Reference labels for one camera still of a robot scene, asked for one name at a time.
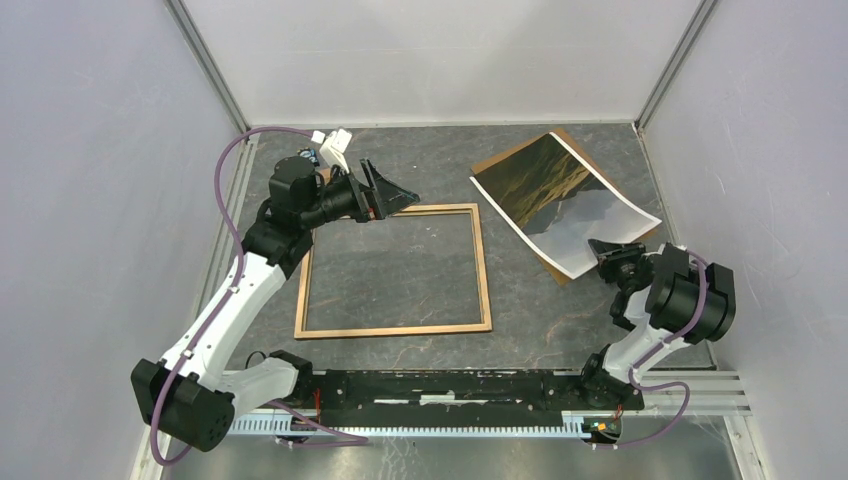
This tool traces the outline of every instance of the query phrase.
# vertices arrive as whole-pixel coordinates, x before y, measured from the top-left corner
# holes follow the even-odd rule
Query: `wooden frame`
[[[474,262],[477,266],[477,292],[480,296],[480,323],[461,325],[427,325],[421,327],[351,328],[340,330],[307,330],[306,311],[309,308],[309,288],[312,282],[312,250],[301,261],[300,289],[297,296],[297,313],[294,323],[294,338],[298,340],[318,338],[383,337],[394,335],[433,335],[445,333],[471,333],[492,331],[492,311],[489,306],[489,286],[486,279],[486,261],[483,256],[483,231],[480,212],[476,203],[446,205],[413,205],[395,214],[396,217],[427,215],[470,215],[471,235],[474,243]]]

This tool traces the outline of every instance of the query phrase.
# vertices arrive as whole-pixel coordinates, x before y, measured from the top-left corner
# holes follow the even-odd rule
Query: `marbled gray tabletop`
[[[624,337],[608,315],[615,295],[594,271],[557,285],[468,177],[471,165],[560,125],[408,127],[354,130],[345,156],[351,168],[372,160],[386,178],[421,196],[422,204],[477,203],[483,229],[493,331],[455,335],[295,340],[299,269],[265,305],[236,348],[230,368],[254,350],[287,350],[318,369],[572,368]],[[664,218],[638,139],[627,124],[562,125],[622,193]],[[268,196],[280,159],[309,146],[294,135],[262,134],[239,230]],[[410,217],[316,232],[310,329],[479,322],[470,220]],[[667,226],[649,247],[669,239]],[[661,366],[707,368],[706,345],[676,352]]]

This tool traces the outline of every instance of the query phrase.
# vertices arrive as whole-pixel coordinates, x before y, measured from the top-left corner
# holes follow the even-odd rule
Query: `brown cardboard backing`
[[[609,179],[609,177],[606,176],[604,171],[601,170],[600,167],[598,167],[598,164],[596,164],[595,161],[592,160],[592,157],[590,157],[589,154],[586,153],[586,151],[583,150],[583,148],[580,147],[580,145],[578,145],[577,142],[575,142],[573,138],[571,138],[571,135],[566,133],[566,131],[563,130],[562,128],[557,128],[555,130],[551,130],[551,132],[555,133],[559,138],[562,139],[563,142],[567,143],[568,146],[570,146],[572,148],[572,150],[577,152],[577,154],[580,155],[583,158],[583,160],[586,160],[586,163],[591,165],[592,168],[594,168],[595,171],[598,172],[598,174],[600,174],[602,177],[604,177],[604,179],[607,182],[609,182],[610,185],[612,185],[613,187],[615,187],[616,190],[618,190],[618,186],[615,184],[615,182],[613,182],[612,180]],[[515,147],[510,148],[509,150],[507,150],[505,152],[499,153],[499,154],[497,154],[497,155],[495,155],[495,156],[493,156],[493,157],[491,157],[487,160],[484,160],[484,161],[482,161],[478,164],[475,164],[471,167],[471,171],[474,173],[474,175],[477,175],[478,173],[482,172],[483,170],[491,167],[492,165],[500,162],[501,160],[506,159],[507,157],[509,157],[513,153],[521,150],[522,148],[526,147],[527,145],[530,145],[531,143],[535,142],[536,140],[538,140],[540,138],[542,138],[542,135],[539,135],[538,137],[535,137],[535,138],[531,138],[530,140],[527,140],[526,142],[524,142],[520,145],[516,145]],[[654,229],[650,230],[648,233],[639,237],[636,241],[641,242],[645,238],[648,238],[649,236],[653,235],[656,231],[657,231],[657,229],[654,228]],[[547,270],[554,277],[554,280],[556,280],[558,285],[560,285],[560,286],[565,285],[566,283],[568,283],[569,281],[572,280],[570,277],[568,277],[564,273],[557,270],[556,267],[554,267],[553,265],[548,263],[544,258],[540,257],[539,255],[536,255],[536,258],[538,258],[539,261],[542,262],[542,266],[545,267],[545,270]]]

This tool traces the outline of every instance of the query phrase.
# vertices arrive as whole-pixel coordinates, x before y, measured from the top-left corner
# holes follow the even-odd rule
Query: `gray wall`
[[[126,478],[234,134],[159,1],[0,3],[0,478]]]
[[[186,0],[247,119],[632,120],[698,0]]]
[[[647,127],[681,240],[736,274],[720,359],[775,478],[843,478],[848,2],[721,2]]]

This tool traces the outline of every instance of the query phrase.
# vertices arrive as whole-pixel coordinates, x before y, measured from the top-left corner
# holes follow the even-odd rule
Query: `landscape picture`
[[[553,133],[472,181],[536,253],[571,278],[596,264],[588,239],[631,242],[660,223],[628,202]]]

